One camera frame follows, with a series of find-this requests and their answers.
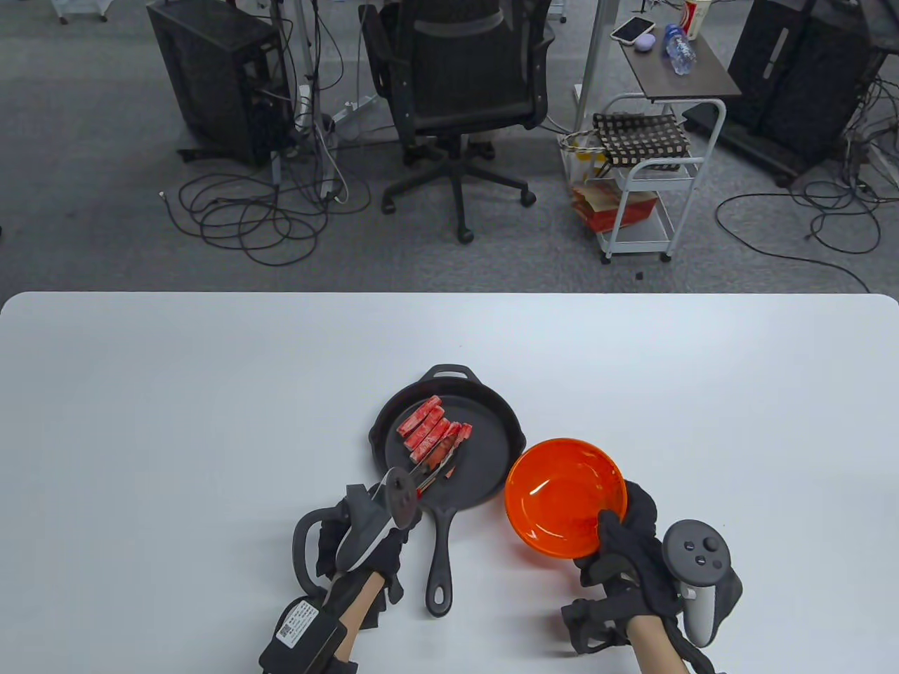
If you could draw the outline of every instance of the label sticker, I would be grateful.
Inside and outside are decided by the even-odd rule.
[[[312,625],[316,616],[318,616],[318,609],[307,601],[301,601],[284,618],[284,623],[275,636],[288,648],[293,648],[297,645],[299,637]]]

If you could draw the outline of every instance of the smartphone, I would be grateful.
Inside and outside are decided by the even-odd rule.
[[[634,16],[612,32],[612,39],[622,44],[632,45],[638,37],[645,32],[651,31],[653,28],[655,28],[655,24],[649,21],[649,19],[644,19],[642,16]]]

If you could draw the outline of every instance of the skillet handle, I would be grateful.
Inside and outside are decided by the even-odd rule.
[[[424,377],[419,379],[419,381],[427,381],[428,379],[436,379],[438,377],[443,377],[446,375],[464,375],[465,379],[475,382],[475,384],[480,384],[481,380],[475,377],[475,373],[471,371],[471,369],[466,368],[464,365],[435,365],[433,368],[429,369],[424,373]]]
[[[424,605],[434,617],[443,617],[452,607],[452,572],[450,571],[450,523],[458,512],[455,508],[432,510],[434,526],[434,557],[428,587],[424,595]]]
[[[297,575],[299,586],[313,599],[323,599],[327,594],[327,590],[316,585],[309,578],[309,571],[306,568],[306,539],[309,536],[309,529],[326,519],[340,519],[343,516],[344,511],[340,506],[319,508],[304,515],[303,519],[297,522],[297,526],[293,530],[293,545],[291,548],[293,572]]]

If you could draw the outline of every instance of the red box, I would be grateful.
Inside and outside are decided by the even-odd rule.
[[[615,216],[621,203],[621,190],[612,181],[590,182],[572,187],[572,207],[596,234],[606,234],[615,227]],[[635,225],[653,215],[659,195],[655,192],[631,192],[624,209],[621,226]]]

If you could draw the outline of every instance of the red meat strip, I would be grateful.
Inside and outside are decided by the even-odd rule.
[[[412,412],[412,414],[409,415],[409,418],[403,421],[403,423],[400,424],[400,427],[396,429],[396,431],[403,438],[407,438],[409,434],[413,430],[415,430],[415,427],[425,420],[428,414],[431,413],[431,410],[437,407],[440,403],[441,399],[436,395],[432,395],[430,398],[424,401],[421,407]]]
[[[456,436],[456,441],[453,443],[452,449],[449,453],[452,455],[458,449],[458,446],[465,442],[467,439],[471,437],[472,426],[470,423],[461,424],[461,428],[458,431],[458,435]],[[448,480],[452,477],[452,474],[456,472],[456,467],[453,466],[450,470],[447,471],[446,477]]]
[[[442,440],[448,438],[450,435],[451,435],[451,436],[456,436],[456,435],[458,435],[458,432],[459,432],[460,430],[462,430],[462,424],[460,424],[458,421],[452,422],[452,423],[449,425],[449,427],[448,427],[445,431],[443,431],[443,435],[441,435],[441,439],[438,440],[438,442],[440,442],[440,441],[442,441]]]
[[[452,451],[452,446],[455,444],[455,440],[451,435],[448,435],[446,438],[441,440],[440,444],[437,446],[434,451],[431,452],[426,458],[428,462],[428,470],[435,471],[440,467],[440,465],[450,457],[450,452]]]
[[[412,460],[417,464],[423,458],[428,456],[428,452],[434,449],[434,446],[441,441],[443,434],[450,427],[449,419],[441,419],[437,425],[431,430],[424,440],[418,443],[418,446],[412,452]]]
[[[421,425],[415,429],[415,432],[405,439],[405,445],[409,449],[409,451],[413,451],[420,444],[422,444],[422,440],[428,437],[434,427],[437,425],[438,421],[443,419],[443,408],[440,406],[434,407],[428,415],[424,418]]]

